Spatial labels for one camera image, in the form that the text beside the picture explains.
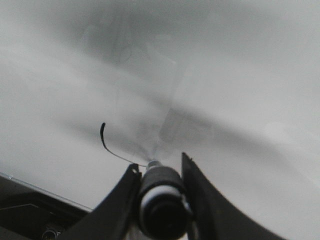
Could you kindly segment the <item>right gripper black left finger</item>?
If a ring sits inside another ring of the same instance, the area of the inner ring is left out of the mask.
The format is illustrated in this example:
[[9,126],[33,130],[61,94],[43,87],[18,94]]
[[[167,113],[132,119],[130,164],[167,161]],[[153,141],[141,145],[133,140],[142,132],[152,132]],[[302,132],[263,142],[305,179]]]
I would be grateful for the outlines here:
[[130,164],[106,198],[59,240],[123,240],[130,228],[133,206],[141,184],[137,164]]

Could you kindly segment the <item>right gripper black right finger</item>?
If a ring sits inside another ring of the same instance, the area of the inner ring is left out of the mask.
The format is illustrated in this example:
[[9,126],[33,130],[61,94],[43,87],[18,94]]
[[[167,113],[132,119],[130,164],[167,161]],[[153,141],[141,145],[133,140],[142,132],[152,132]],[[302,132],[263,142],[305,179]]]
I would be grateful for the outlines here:
[[192,210],[189,240],[282,240],[236,208],[211,184],[186,153],[181,154],[182,181]]

